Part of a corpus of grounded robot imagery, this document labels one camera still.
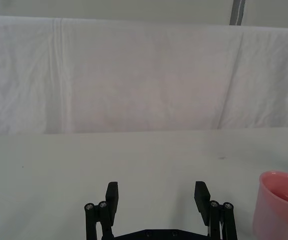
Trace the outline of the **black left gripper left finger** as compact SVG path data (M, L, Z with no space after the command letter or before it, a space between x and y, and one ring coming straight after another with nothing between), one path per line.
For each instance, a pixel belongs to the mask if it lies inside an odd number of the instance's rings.
M117 212L118 200L118 183L113 181L108 184L104 201L98 205L87 203L84 206L87 240L97 239L97 223L101 224L103 240L114 239L112 226Z

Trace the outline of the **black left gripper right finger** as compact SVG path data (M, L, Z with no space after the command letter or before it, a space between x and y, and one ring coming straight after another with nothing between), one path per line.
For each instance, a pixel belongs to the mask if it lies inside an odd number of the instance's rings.
M230 202L219 204L211 200L206 183L196 181L194 199L198 211L208 228L210 240L237 240L234 206Z

